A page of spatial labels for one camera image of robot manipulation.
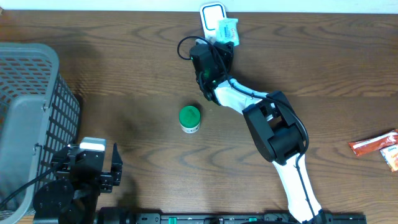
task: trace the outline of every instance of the laundry basket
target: laundry basket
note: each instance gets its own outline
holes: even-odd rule
[[[0,43],[0,201],[50,168],[55,152],[78,131],[80,105],[58,72],[53,49]],[[0,224],[17,222],[52,174],[14,197]]]

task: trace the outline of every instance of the wood grain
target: wood grain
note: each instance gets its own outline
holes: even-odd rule
[[[282,90],[310,134],[307,169],[322,207],[397,223],[397,174],[379,152],[356,158],[347,142],[398,127],[398,16],[231,13],[241,45],[233,75]],[[40,42],[84,98],[80,137],[117,142],[121,186],[98,206],[163,212],[286,210],[277,172],[257,152],[242,116],[202,97],[176,46],[203,35],[198,13],[4,11],[0,41]],[[192,42],[183,45],[187,53]],[[199,132],[178,111],[201,105]],[[104,167],[109,167],[110,154]]]

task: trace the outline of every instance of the black and white robotic arm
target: black and white robotic arm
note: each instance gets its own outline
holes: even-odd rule
[[[306,130],[285,95],[281,91],[251,90],[228,75],[233,60],[232,43],[210,45],[197,41],[190,49],[190,60],[204,96],[243,114],[258,151],[278,171],[289,212],[301,223],[315,218],[322,208],[305,168]],[[280,121],[270,126],[269,122],[278,117]]]

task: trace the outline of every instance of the plastic packet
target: plastic packet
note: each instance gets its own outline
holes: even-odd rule
[[[217,41],[220,43],[228,43],[232,41],[234,46],[239,45],[239,35],[236,28],[238,19],[225,18],[218,21],[218,30],[216,33]]]
[[[380,150],[381,155],[386,160],[387,165],[390,167],[391,172],[398,170],[398,144],[385,147]]]
[[[368,152],[380,150],[384,147],[391,146],[398,143],[398,130],[392,130],[382,136],[367,139],[358,142],[349,142],[349,146],[357,156],[361,156]]]

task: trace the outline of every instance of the white wall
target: white wall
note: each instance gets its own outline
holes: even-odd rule
[[[203,0],[0,0],[4,9],[193,11]],[[222,0],[229,12],[398,13],[398,0]]]

